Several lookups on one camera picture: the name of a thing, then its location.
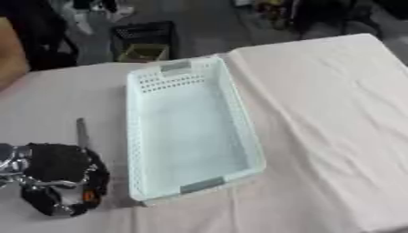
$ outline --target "gray floor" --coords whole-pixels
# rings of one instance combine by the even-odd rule
[[[297,35],[289,31],[276,31],[259,20],[251,11],[236,9],[230,0],[122,0],[133,5],[137,13],[117,25],[172,20],[176,23],[180,39],[180,56],[204,56],[230,51],[236,47],[289,42]],[[83,35],[74,26],[69,30],[79,45],[80,65],[109,62],[108,30],[110,24],[103,13],[90,13],[90,23],[96,33]],[[398,21],[375,7],[374,17],[385,34],[383,42],[408,65],[408,22]],[[349,33],[371,33],[371,29],[355,24]],[[337,28],[316,25],[305,39],[336,36]]]

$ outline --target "plastic crate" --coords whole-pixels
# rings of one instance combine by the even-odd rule
[[[265,161],[217,56],[150,66],[127,78],[130,196],[178,197],[261,172]]]
[[[112,27],[110,43],[114,61],[131,46],[145,44],[168,46],[168,58],[178,58],[178,36],[171,21]]]

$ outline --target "sneaker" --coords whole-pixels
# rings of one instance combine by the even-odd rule
[[[135,12],[135,8],[133,6],[119,6],[115,13],[111,13],[107,11],[107,20],[111,23],[115,23],[122,18],[128,17]]]
[[[69,2],[64,5],[64,11],[68,13],[72,19],[74,19],[77,28],[81,32],[87,35],[94,34],[94,30],[87,21],[87,10],[76,10],[74,9],[72,2]]]

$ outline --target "gray basket handle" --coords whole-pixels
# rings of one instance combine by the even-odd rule
[[[200,191],[202,189],[207,189],[211,187],[222,186],[225,184],[224,177],[216,177],[208,180],[204,180],[201,182],[197,182],[194,184],[186,185],[180,187],[181,194],[188,194],[196,191]]]
[[[176,76],[191,73],[191,63],[189,61],[171,63],[160,66],[163,76]]]

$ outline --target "white table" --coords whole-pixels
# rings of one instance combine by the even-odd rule
[[[7,187],[0,190],[1,232],[408,226],[408,70],[379,41],[354,35],[241,48],[226,61],[268,160],[263,174],[218,192],[136,207],[128,198],[125,80],[140,65],[36,72],[0,93],[0,141],[75,144],[75,120],[85,117],[92,146],[112,173],[110,192],[95,211],[52,219]]]

